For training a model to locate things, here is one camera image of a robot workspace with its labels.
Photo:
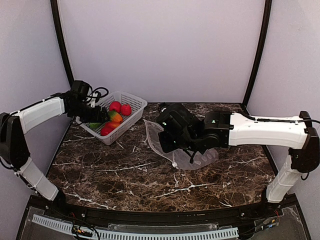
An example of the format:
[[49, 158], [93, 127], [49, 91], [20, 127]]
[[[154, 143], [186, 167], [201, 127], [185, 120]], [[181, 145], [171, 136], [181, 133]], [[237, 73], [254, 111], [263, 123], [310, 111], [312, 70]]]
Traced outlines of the dark red toy fruit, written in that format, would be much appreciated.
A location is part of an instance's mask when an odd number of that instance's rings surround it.
[[107, 136], [108, 134], [110, 134], [114, 129], [112, 127], [109, 126], [104, 126], [101, 130], [100, 130], [100, 135], [101, 136]]

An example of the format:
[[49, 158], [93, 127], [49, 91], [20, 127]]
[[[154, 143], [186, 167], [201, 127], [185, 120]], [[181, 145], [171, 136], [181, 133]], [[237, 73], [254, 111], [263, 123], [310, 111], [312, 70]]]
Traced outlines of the clear dotted zip top bag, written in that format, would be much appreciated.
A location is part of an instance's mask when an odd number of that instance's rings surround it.
[[176, 149], [169, 153], [162, 150], [158, 134], [164, 129], [158, 123], [144, 119], [146, 137], [150, 148], [162, 158], [171, 162], [171, 165], [178, 170], [198, 170], [207, 165], [213, 164], [219, 159], [218, 152], [211, 148], [206, 150], [204, 154], [197, 152], [190, 163], [190, 158], [182, 149]]

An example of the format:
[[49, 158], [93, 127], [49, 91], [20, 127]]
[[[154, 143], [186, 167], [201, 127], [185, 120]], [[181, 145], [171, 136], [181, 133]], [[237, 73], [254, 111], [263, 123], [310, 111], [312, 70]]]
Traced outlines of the red orange toy mango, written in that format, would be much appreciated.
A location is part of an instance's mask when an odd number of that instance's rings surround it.
[[109, 121], [104, 126], [111, 129], [116, 129], [121, 125], [121, 122]]

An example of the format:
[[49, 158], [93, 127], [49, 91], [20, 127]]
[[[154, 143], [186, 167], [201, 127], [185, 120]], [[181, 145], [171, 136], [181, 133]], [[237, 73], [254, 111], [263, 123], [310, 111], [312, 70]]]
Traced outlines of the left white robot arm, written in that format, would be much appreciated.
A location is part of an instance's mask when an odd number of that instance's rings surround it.
[[109, 90], [93, 89], [76, 80], [70, 90], [58, 92], [12, 113], [0, 115], [0, 162], [41, 197], [53, 203], [64, 203], [66, 196], [34, 163], [26, 134], [39, 125], [62, 115], [79, 118], [81, 123], [105, 123], [110, 120], [108, 109], [98, 105]]

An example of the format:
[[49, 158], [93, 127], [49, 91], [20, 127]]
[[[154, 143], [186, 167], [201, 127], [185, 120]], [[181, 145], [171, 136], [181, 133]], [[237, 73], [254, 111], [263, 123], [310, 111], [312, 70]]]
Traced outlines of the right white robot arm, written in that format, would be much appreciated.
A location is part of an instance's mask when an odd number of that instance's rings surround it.
[[163, 128], [159, 141], [165, 153], [183, 150], [194, 161], [196, 153], [212, 148], [264, 145], [287, 147], [288, 154], [275, 179], [264, 190], [263, 201], [280, 203], [303, 174], [320, 164], [320, 137], [306, 111], [298, 116], [263, 118], [245, 113], [210, 111], [200, 120], [180, 103], [170, 104], [156, 122]]

